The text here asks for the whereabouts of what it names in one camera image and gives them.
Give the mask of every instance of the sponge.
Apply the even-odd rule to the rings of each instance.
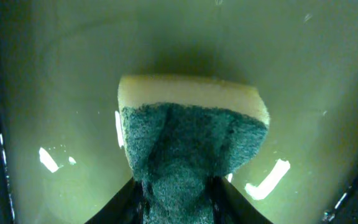
[[[118,89],[122,135],[148,206],[144,223],[213,223],[206,193],[259,151],[270,117],[246,85],[184,75],[127,75]]]

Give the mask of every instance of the scouring pad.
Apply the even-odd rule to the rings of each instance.
[[[269,128],[258,91],[183,75],[128,75],[118,89],[126,157],[149,206],[144,223],[213,223],[206,193],[251,160]]]

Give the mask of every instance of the cleaning sponge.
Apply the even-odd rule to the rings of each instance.
[[[205,192],[252,159],[269,128],[257,90],[183,75],[122,77],[124,147],[149,207],[145,223],[212,223]]]

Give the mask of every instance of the wet surface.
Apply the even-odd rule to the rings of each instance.
[[[259,89],[270,132],[232,183],[274,223],[316,223],[354,177],[358,2],[12,1],[0,3],[0,104],[17,220],[84,222],[130,179],[117,86],[148,72]],[[252,199],[246,184],[279,159],[288,172]]]

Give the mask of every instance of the glossy surface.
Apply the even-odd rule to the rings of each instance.
[[[358,1],[3,2],[0,103],[21,223],[84,222],[130,179],[114,120],[124,73],[256,86],[270,133],[231,182],[274,223],[316,223],[354,176]],[[244,187],[278,159],[288,172],[252,199]]]

